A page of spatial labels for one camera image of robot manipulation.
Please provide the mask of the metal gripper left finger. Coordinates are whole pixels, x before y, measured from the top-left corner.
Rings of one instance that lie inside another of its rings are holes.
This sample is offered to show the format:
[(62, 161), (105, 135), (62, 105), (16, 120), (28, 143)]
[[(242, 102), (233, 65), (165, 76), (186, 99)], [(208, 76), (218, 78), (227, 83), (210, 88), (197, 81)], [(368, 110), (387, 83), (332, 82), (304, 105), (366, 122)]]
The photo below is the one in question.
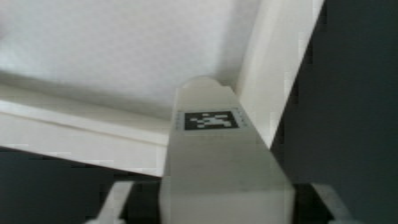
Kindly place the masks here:
[(117, 181), (96, 217), (82, 224), (160, 224), (156, 200), (156, 181)]

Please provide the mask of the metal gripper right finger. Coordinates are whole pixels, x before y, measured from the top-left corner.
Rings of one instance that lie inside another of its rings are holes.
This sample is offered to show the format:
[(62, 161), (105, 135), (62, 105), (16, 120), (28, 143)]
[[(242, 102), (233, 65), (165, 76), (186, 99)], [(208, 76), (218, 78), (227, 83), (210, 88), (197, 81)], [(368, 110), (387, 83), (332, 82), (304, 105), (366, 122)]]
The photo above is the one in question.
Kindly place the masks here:
[(362, 224), (330, 185), (295, 184), (293, 224)]

